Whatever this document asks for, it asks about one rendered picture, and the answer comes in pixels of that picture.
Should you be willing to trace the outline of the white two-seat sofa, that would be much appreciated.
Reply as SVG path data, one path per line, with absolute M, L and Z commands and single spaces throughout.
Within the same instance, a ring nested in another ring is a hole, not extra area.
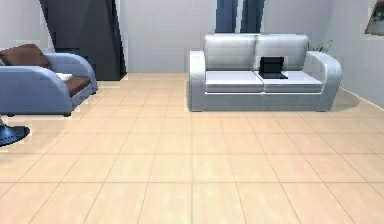
M 188 104 L 200 111 L 329 111 L 342 69 L 332 56 L 308 51 L 298 34 L 207 35 L 189 59 Z M 283 57 L 286 79 L 263 79 L 262 57 Z

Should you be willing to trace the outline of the black laptop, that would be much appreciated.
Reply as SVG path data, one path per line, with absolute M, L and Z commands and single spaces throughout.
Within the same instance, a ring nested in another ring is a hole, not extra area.
M 286 79 L 282 74 L 283 63 L 283 57 L 262 57 L 259 74 L 263 79 Z

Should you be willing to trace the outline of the dark blue curtain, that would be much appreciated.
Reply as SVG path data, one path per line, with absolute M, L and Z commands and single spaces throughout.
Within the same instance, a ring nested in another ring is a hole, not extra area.
M 216 33 L 234 33 L 238 0 L 216 0 Z
M 241 33 L 259 33 L 265 0 L 244 0 Z

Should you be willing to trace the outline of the green house plant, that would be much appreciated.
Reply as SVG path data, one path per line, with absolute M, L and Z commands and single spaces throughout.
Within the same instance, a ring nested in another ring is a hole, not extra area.
M 308 51 L 318 51 L 322 53 L 327 53 L 332 46 L 332 41 L 329 40 L 325 43 L 320 42 L 317 46 L 312 46 L 310 43 L 307 44 Z

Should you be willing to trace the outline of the framed wall picture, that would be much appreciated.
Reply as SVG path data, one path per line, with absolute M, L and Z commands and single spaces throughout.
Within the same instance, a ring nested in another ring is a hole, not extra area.
M 384 36 L 384 0 L 377 0 L 367 27 L 366 34 Z

